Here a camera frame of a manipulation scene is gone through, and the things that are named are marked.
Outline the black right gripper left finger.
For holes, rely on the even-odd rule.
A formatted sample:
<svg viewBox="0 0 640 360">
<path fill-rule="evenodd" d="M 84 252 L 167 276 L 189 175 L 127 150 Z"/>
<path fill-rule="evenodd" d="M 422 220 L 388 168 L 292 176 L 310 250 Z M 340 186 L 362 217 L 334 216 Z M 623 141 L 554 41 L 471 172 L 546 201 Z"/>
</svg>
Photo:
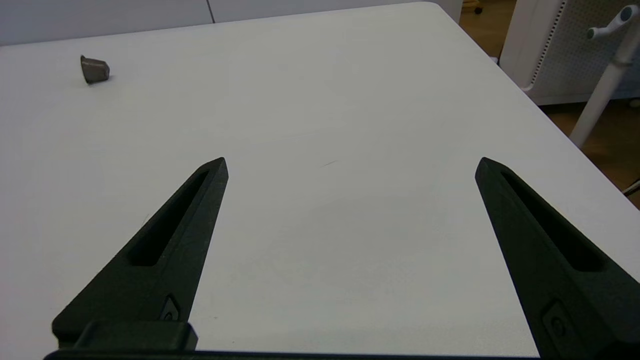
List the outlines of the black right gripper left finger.
<svg viewBox="0 0 640 360">
<path fill-rule="evenodd" d="M 59 350 L 192 351 L 189 317 L 229 174 L 202 164 L 54 318 Z"/>
</svg>

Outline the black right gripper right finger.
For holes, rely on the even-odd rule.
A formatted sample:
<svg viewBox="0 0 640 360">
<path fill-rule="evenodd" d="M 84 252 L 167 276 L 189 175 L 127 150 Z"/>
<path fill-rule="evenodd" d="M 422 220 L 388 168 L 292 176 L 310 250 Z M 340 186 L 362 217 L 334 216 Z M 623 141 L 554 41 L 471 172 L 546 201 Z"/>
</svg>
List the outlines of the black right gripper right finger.
<svg viewBox="0 0 640 360">
<path fill-rule="evenodd" d="M 640 285 L 512 169 L 475 182 L 542 359 L 637 359 Z"/>
</svg>

